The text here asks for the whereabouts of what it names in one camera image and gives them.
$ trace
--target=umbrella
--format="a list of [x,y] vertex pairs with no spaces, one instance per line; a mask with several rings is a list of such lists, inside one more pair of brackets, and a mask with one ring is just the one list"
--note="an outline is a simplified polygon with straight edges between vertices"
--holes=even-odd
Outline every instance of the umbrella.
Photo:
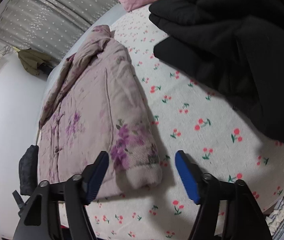
[[18,52],[18,57],[26,71],[34,76],[40,74],[42,70],[45,74],[49,75],[53,67],[49,64],[52,57],[48,54],[39,52],[34,49],[18,49],[13,47]]

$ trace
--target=bed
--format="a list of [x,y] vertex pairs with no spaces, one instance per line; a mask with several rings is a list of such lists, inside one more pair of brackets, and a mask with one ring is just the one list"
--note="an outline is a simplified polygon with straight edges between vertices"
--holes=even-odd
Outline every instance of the bed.
[[[100,199],[86,208],[101,239],[188,238],[199,207],[188,199],[175,169],[174,155],[180,149],[220,180],[245,180],[263,211],[284,196],[284,144],[258,132],[221,95],[155,58],[153,47],[167,34],[148,15],[148,6],[125,14],[117,5],[93,25],[110,25],[114,38],[128,48],[163,172],[155,188]],[[49,76],[45,93],[60,68]],[[67,226],[64,204],[59,208],[61,224]],[[225,208],[221,202],[217,234],[223,230]]]

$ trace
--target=gray curtain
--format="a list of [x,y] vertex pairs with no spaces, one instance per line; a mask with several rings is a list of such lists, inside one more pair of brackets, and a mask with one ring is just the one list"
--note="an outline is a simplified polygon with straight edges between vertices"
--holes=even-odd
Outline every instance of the gray curtain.
[[1,15],[0,40],[60,61],[116,3],[118,0],[10,0]]

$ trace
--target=white knitted trim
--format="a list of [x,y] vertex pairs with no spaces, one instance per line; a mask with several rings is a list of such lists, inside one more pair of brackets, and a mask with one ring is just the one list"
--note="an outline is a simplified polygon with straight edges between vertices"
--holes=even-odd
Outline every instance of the white knitted trim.
[[282,221],[284,220],[284,204],[280,205],[278,209],[274,209],[274,211],[266,217],[266,223],[269,226],[269,230],[271,232],[271,235],[273,235]]

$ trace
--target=black jacket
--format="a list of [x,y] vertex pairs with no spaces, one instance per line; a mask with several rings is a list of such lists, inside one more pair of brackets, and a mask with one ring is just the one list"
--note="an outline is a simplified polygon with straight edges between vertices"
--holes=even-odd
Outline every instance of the black jacket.
[[154,55],[219,91],[284,142],[284,5],[279,0],[159,0],[149,19],[170,35]]

